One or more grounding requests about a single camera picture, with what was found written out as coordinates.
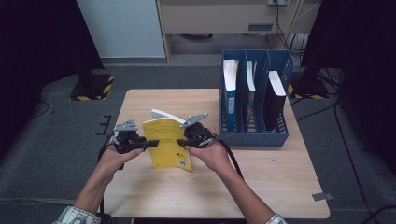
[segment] power outlet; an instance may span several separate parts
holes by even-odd
[[[278,6],[288,6],[290,0],[268,0],[268,6],[274,6],[275,2]]]

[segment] table top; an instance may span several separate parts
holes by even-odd
[[[187,119],[208,113],[201,120],[219,129],[219,89],[130,90],[117,124],[134,119],[142,123],[156,108]],[[284,117],[289,137],[283,147],[231,147],[246,182],[276,212],[286,218],[327,218],[321,193],[304,139],[287,100]],[[153,169],[148,152],[116,172],[105,192],[105,212],[113,217],[243,218],[233,198],[216,174],[192,157],[194,170]]]

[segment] book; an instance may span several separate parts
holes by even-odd
[[[147,141],[160,140],[157,147],[148,149],[154,169],[177,167],[192,171],[191,155],[177,143],[184,139],[180,125],[184,119],[158,109],[151,110],[151,120],[142,123]]]
[[[235,129],[235,97],[236,78],[238,71],[238,60],[223,60],[223,99],[225,101],[225,111],[227,128],[229,132]]]
[[[256,88],[254,85],[254,74],[256,73],[256,62],[253,64],[253,61],[247,61],[247,72],[245,78],[245,96],[243,101],[243,117],[244,117],[244,131],[248,133],[250,131],[249,127],[254,125],[254,95],[256,92]]]
[[[262,111],[266,131],[271,132],[275,129],[277,118],[283,111],[285,101],[286,92],[279,74],[277,71],[270,71]]]

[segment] yellow and black hazard tape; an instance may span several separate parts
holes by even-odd
[[[115,76],[108,77],[106,85],[103,88],[103,91],[100,95],[95,95],[95,96],[79,95],[79,96],[71,97],[70,100],[72,100],[72,101],[103,100],[107,97],[107,94],[111,89],[111,85],[113,84],[114,78],[115,78]]]
[[[328,99],[329,95],[327,94],[301,94],[301,93],[295,93],[294,88],[289,85],[289,95],[291,99],[301,99],[301,98],[306,98],[306,99],[315,99],[315,100],[321,100],[321,99]]]

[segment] wall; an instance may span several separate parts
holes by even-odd
[[[101,58],[165,58],[155,0],[78,0]]]

